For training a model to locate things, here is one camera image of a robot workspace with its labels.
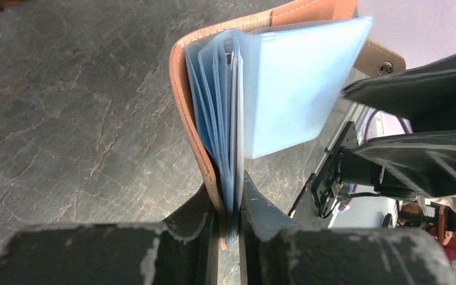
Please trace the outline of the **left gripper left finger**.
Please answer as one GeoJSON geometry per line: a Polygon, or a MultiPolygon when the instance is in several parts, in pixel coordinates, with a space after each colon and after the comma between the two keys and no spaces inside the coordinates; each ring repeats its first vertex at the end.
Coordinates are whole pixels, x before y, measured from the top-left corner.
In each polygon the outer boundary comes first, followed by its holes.
{"type": "Polygon", "coordinates": [[[163,221],[161,284],[217,284],[218,217],[205,186],[163,221]]]}

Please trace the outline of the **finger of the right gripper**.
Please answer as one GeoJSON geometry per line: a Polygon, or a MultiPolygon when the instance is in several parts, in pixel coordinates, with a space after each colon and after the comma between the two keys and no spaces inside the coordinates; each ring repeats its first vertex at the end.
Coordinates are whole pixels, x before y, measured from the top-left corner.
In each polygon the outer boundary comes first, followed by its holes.
{"type": "Polygon", "coordinates": [[[456,131],[378,137],[340,154],[340,178],[384,192],[456,195],[456,131]]]}
{"type": "Polygon", "coordinates": [[[344,97],[410,121],[414,132],[456,130],[456,54],[404,72],[359,80],[344,97]]]}

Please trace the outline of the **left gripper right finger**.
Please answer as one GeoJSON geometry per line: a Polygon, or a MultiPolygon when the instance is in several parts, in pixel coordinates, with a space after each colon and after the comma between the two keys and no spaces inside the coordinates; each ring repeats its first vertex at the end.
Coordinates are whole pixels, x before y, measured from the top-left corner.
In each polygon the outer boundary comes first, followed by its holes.
{"type": "Polygon", "coordinates": [[[241,283],[290,284],[290,263],[281,232],[303,226],[260,193],[248,172],[244,173],[239,217],[241,283]]]}

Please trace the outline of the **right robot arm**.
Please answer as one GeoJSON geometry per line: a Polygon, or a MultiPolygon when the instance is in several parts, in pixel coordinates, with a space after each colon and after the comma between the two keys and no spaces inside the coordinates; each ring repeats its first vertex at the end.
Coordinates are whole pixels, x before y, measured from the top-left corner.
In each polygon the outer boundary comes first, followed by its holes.
{"type": "Polygon", "coordinates": [[[427,198],[456,212],[456,54],[408,71],[357,81],[344,97],[394,115],[403,133],[358,142],[349,122],[318,173],[310,176],[290,214],[327,219],[371,186],[375,197],[427,198]]]}

